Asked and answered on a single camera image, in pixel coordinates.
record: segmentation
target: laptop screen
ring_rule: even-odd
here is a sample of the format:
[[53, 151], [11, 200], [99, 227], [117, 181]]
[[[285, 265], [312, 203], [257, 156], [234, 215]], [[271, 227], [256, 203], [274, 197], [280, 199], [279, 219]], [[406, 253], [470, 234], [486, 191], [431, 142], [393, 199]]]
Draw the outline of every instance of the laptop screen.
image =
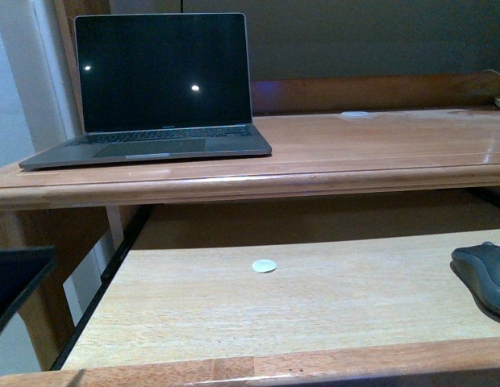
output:
[[85, 130], [250, 123], [242, 14], [75, 20]]

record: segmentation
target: wood grain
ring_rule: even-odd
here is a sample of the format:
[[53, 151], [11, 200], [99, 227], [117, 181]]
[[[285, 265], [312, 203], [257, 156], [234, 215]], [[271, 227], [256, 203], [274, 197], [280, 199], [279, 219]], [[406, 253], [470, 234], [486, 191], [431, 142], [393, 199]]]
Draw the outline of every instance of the wood grain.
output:
[[[485, 356], [483, 361], [478, 354]], [[428, 373], [429, 368], [451, 372]], [[360, 387], [500, 386], [500, 338], [42, 372], [1, 377], [0, 387], [153, 387], [205, 383], [244, 387], [317, 381], [349, 387], [348, 382], [338, 381], [350, 380], [356, 382], [351, 386]]]
[[252, 82], [256, 115], [493, 105], [493, 73], [340, 77]]
[[0, 210], [500, 185], [500, 111], [262, 117], [271, 157], [0, 169]]
[[[65, 368], [500, 337], [449, 268], [453, 248], [500, 243], [500, 210], [463, 191], [375, 196], [162, 206]], [[253, 272], [259, 258], [277, 271]]]

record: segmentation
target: light wood surface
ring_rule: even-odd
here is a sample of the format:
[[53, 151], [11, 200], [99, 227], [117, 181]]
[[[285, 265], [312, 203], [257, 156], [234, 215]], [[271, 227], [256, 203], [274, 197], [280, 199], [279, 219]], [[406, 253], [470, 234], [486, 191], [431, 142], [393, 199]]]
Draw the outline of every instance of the light wood surface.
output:
[[262, 117], [270, 157], [24, 172], [0, 169], [0, 210], [206, 202], [500, 185], [500, 111]]
[[[216, 219], [198, 221], [206, 214], [200, 209], [191, 219], [192, 232], [181, 224], [198, 206], [182, 213], [161, 207], [65, 368], [320, 350], [352, 355], [346, 366], [332, 370], [346, 375], [367, 375], [370, 369], [381, 373], [381, 367], [385, 374], [455, 369], [446, 361], [468, 368], [500, 367], [500, 353], [491, 356], [500, 345], [500, 324], [479, 311], [449, 268], [454, 248], [485, 240], [500, 244], [500, 210], [460, 190], [378, 196], [337, 197], [332, 205], [328, 199], [285, 201], [271, 214], [263, 211], [267, 203], [257, 203], [253, 214], [244, 208], [254, 203], [228, 205], [224, 211], [220, 204], [217, 210], [223, 212]], [[379, 202], [386, 204], [376, 208]], [[396, 210], [388, 208], [392, 203]], [[287, 209], [292, 208], [290, 215]], [[234, 231], [255, 224], [255, 213], [262, 219], [261, 233], [275, 235], [264, 244], [281, 244], [247, 245], [255, 230], [250, 228], [247, 237]], [[235, 214], [241, 214], [237, 221]], [[348, 214], [353, 222], [347, 222]], [[337, 227], [325, 227], [330, 218]], [[447, 233], [432, 235], [442, 227], [441, 218], [451, 219], [444, 225]], [[420, 235], [400, 236], [413, 233], [405, 231], [410, 225]], [[356, 240], [345, 240], [346, 227], [355, 230]], [[201, 228], [208, 231], [195, 232]], [[483, 231], [464, 231], [478, 228]], [[224, 237], [212, 243], [214, 233]], [[192, 246], [208, 247], [183, 248], [193, 235], [200, 241], [191, 240]], [[292, 243], [295, 238], [304, 243]], [[231, 247], [213, 248], [219, 241]], [[169, 249], [174, 244], [179, 248]], [[260, 258], [274, 260], [278, 269], [253, 272], [252, 262]], [[426, 357], [434, 343], [460, 350], [452, 360]], [[399, 360], [399, 348], [406, 350], [404, 360]], [[310, 372], [315, 373], [317, 363]]]

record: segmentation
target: white disc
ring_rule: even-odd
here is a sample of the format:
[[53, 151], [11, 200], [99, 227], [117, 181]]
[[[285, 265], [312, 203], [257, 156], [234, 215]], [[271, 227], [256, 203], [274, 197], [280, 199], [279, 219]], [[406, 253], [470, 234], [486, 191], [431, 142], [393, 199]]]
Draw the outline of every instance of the white disc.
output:
[[277, 264], [272, 260], [256, 260], [252, 268], [258, 273], [270, 273], [277, 268]]
[[341, 113], [344, 117], [353, 117], [353, 118], [359, 118], [359, 117], [368, 117], [369, 113], [366, 111], [344, 111]]

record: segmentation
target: computer mouse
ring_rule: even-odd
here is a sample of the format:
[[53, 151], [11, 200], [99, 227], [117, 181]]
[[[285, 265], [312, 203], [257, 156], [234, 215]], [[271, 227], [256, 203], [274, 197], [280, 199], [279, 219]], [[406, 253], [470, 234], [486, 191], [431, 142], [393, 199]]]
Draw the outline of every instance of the computer mouse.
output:
[[469, 288], [476, 304], [500, 322], [500, 246], [484, 242], [457, 248], [451, 257], [452, 271]]

